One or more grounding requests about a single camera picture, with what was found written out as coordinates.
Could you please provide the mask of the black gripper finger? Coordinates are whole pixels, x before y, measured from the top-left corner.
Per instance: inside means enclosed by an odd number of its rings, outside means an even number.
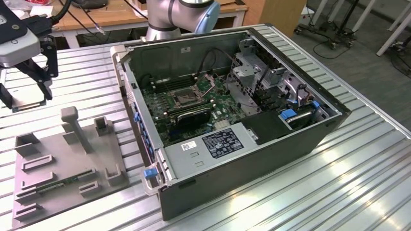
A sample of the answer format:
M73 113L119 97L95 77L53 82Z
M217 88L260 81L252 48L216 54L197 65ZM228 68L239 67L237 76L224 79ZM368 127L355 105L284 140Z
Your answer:
M6 106L8 109L12 109L13 107L13 97L10 93L8 92L6 88L4 85L0 83L0 100Z
M53 36L48 35L40 39L40 53L46 57L45 66L40 67L30 58L18 64L18 71L26 74L36 82L45 100L52 100L49 86L52 78L58 76L57 49Z

